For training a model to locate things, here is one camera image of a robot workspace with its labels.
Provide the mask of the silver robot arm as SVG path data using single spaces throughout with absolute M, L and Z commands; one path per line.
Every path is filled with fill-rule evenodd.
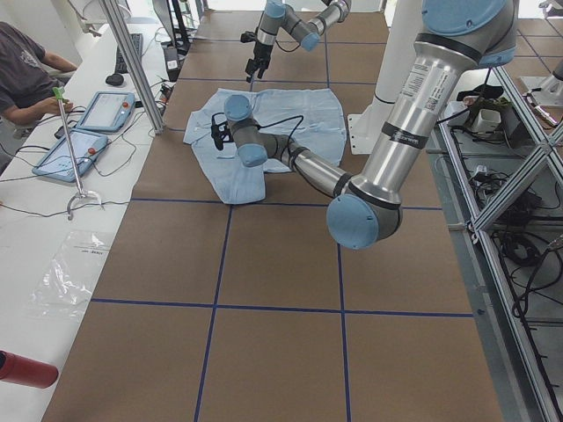
M 233 95 L 225 120 L 213 123 L 218 149 L 235 145 L 246 167 L 275 159 L 329 196 L 327 228 L 349 249 L 370 247 L 393 235 L 402 221 L 400 188 L 425 148 L 440 112 L 466 71 L 501 66 L 515 53 L 516 1 L 417 1 L 397 11 L 398 52 L 413 58 L 401 88 L 358 174 L 350 174 L 300 145 L 292 135 L 271 135 L 253 118 L 247 98 Z
M 326 30 L 343 22 L 351 10 L 351 1 L 324 1 L 326 8 L 316 17 L 305 22 L 296 15 L 294 9 L 283 1 L 266 1 L 260 21 L 254 31 L 241 34 L 240 41 L 254 43 L 253 58 L 245 66 L 246 81 L 250 83 L 255 73 L 258 79 L 268 69 L 271 54 L 280 29 L 283 29 L 299 47 L 311 51 L 320 41 Z

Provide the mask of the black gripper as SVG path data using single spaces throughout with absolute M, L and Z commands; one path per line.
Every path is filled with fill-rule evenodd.
M 253 75 L 255 70 L 258 70 L 257 78 L 261 79 L 268 69 L 271 54 L 273 51 L 273 45 L 263 44 L 261 42 L 256 42 L 253 54 L 253 59 L 249 59 L 245 66 L 245 73 L 246 73 L 246 81 L 251 82 L 253 79 Z
M 217 150 L 222 151 L 225 143 L 233 143 L 227 122 L 211 125 L 211 136 Z

